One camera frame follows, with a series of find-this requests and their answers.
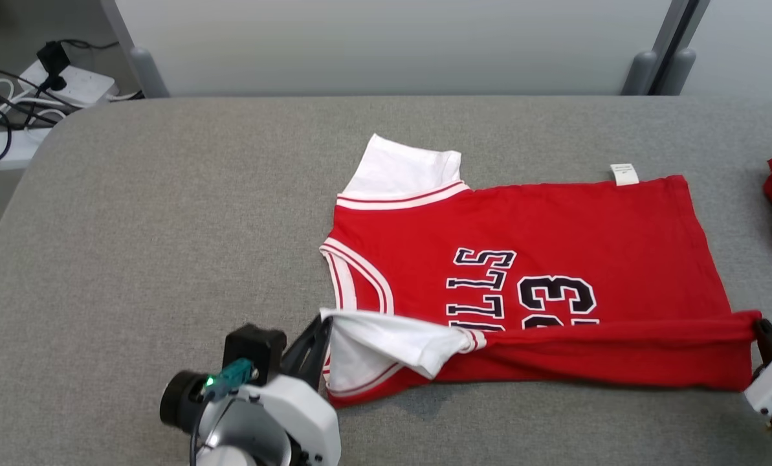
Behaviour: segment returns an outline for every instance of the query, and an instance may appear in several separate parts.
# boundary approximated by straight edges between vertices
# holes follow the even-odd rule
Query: white cable
[[[9,85],[9,97],[7,97],[7,100],[12,100],[12,97],[15,95],[15,83],[5,78],[0,78],[0,83],[7,83]]]
[[[21,98],[16,98],[16,100],[12,101],[13,104],[16,104],[18,102],[35,102],[37,104],[57,105],[60,107],[73,106],[78,109],[86,109],[87,107],[89,107],[89,105],[84,105],[84,104],[73,104],[72,102],[64,104],[64,103],[58,102],[57,100],[46,100],[45,98],[36,98],[36,97],[21,97]]]
[[[17,95],[15,96],[15,98],[16,98],[16,101],[20,101],[20,100],[21,100],[21,97],[23,97],[24,95],[28,94],[29,92],[30,92],[30,91],[25,91],[25,92],[21,92],[21,94],[17,94]],[[5,114],[9,113],[9,110],[11,110],[11,109],[12,109],[12,108],[9,106],[9,104],[1,104],[1,106],[0,106],[0,110],[1,110],[1,112],[4,112]]]
[[[57,109],[46,109],[38,112],[38,116],[46,115],[46,114],[60,115],[61,119],[67,118],[67,115],[64,114],[64,112]],[[33,124],[35,120],[36,118],[32,117],[28,121],[28,123]],[[26,133],[26,137],[28,137],[29,139],[32,139],[34,142],[37,142],[38,144],[40,144],[40,142],[43,142],[43,138],[38,138],[37,136],[33,135],[32,130],[30,130],[28,127],[24,128],[24,133]]]
[[[111,102],[115,102],[117,100],[127,100],[128,98],[135,97],[136,94],[138,94],[138,92],[133,92],[132,94],[117,95],[115,97],[109,96],[107,97],[107,100]]]

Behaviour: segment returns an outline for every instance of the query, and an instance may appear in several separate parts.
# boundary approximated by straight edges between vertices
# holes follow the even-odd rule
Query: sleeve
[[[342,191],[357,199],[392,199],[460,181],[460,153],[412,148],[371,136],[360,165]]]

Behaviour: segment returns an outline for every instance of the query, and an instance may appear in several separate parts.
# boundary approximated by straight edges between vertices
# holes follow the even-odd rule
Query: white wall
[[[43,44],[55,39],[108,44],[116,36],[99,0],[0,0],[0,69],[21,74]],[[119,48],[65,50],[73,65],[115,78],[122,94],[138,91]]]
[[[670,0],[116,0],[172,95],[619,94]]]
[[[682,94],[772,100],[772,0],[712,0],[690,41]]]

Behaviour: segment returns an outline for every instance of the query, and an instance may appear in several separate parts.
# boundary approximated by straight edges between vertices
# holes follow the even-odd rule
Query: white sleeve
[[[329,381],[332,392],[353,392],[357,387],[371,389],[378,380],[391,375],[389,368],[410,368],[433,379],[453,354],[486,345],[480,331],[404,316],[336,309],[321,309],[320,314],[323,320],[333,318]]]
[[[421,150],[374,135],[342,195],[399,198],[459,181],[459,151]]]

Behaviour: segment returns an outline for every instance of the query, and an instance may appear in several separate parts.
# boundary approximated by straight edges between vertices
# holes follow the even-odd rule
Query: plug
[[[36,55],[43,66],[43,70],[46,70],[48,74],[40,88],[61,91],[61,89],[66,87],[66,80],[60,76],[61,71],[66,70],[67,66],[69,66],[69,57],[66,51],[63,50],[63,45],[60,42],[46,42],[46,45],[38,50]]]

